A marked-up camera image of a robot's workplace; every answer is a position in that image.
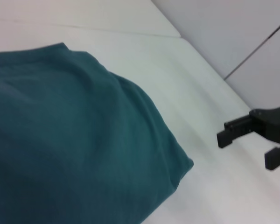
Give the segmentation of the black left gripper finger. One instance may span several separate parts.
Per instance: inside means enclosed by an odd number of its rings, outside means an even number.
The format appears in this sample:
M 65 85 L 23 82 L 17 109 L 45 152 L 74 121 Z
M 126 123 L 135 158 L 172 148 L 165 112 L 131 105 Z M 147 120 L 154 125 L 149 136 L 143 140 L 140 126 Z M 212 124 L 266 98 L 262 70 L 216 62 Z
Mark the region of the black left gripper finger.
M 265 168 L 267 170 L 275 170 L 280 166 L 280 147 L 275 147 L 264 155 Z
M 224 130 L 217 133 L 219 148 L 232 144 L 233 140 L 252 132 L 264 133 L 265 126 L 250 115 L 224 123 Z

